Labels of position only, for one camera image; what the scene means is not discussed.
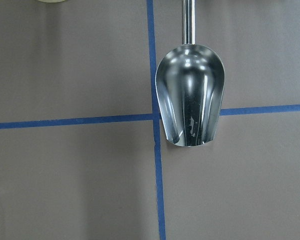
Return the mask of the wooden mug tree stand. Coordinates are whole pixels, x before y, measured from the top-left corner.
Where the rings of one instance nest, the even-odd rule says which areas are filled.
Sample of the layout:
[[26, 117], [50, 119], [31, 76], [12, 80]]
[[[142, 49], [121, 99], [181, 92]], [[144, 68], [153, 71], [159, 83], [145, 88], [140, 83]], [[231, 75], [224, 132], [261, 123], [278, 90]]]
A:
[[64, 2], [66, 0], [38, 0], [40, 2], [44, 2], [44, 3], [60, 3], [60, 2]]

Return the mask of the steel scoop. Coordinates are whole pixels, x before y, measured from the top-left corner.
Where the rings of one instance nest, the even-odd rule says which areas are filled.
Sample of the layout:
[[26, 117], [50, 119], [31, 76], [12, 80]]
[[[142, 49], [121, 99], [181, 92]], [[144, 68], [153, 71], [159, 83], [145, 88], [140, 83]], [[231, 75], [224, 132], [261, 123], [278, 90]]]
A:
[[166, 139], [180, 147], [214, 139], [224, 92], [224, 65], [195, 42], [195, 1], [182, 1], [182, 45], [159, 63], [156, 94]]

